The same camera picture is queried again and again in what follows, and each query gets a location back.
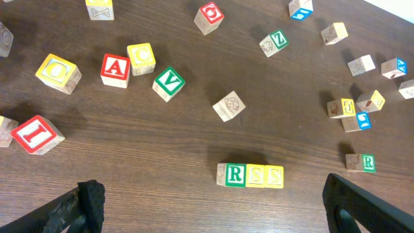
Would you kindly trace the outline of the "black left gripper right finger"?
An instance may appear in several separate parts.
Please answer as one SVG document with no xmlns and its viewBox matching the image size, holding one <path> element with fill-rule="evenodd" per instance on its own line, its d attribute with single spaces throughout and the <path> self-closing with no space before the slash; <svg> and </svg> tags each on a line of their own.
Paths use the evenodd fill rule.
<svg viewBox="0 0 414 233">
<path fill-rule="evenodd" d="M 322 197 L 330 232 L 359 232 L 361 224 L 370 232 L 413 233 L 413 216 L 335 173 Z"/>
</svg>

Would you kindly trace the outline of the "blue P block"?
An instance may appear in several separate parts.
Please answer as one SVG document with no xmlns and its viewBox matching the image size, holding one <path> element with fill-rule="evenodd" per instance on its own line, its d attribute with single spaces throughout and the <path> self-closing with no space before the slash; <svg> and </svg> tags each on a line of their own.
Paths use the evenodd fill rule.
<svg viewBox="0 0 414 233">
<path fill-rule="evenodd" d="M 220 116 L 223 122 L 227 122 L 236 117 L 242 110 L 245 109 L 244 103 L 241 101 L 235 91 L 232 91 L 216 104 L 213 109 Z"/>
</svg>

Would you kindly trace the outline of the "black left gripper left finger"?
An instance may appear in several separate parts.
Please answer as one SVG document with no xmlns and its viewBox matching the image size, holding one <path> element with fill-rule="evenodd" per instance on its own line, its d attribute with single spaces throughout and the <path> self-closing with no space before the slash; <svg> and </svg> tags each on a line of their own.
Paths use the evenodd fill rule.
<svg viewBox="0 0 414 233">
<path fill-rule="evenodd" d="M 101 232 L 105 188 L 90 180 L 1 227 L 1 232 Z"/>
</svg>

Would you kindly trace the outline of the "yellow S block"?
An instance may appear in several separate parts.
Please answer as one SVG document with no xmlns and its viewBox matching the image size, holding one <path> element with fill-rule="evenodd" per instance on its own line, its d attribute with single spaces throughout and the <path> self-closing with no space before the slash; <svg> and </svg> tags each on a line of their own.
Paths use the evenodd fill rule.
<svg viewBox="0 0 414 233">
<path fill-rule="evenodd" d="M 278 188 L 284 187 L 284 167 L 266 165 L 265 166 L 265 187 L 266 188 Z"/>
<path fill-rule="evenodd" d="M 246 165 L 246 187 L 264 188 L 265 187 L 265 165 L 247 164 Z"/>
</svg>

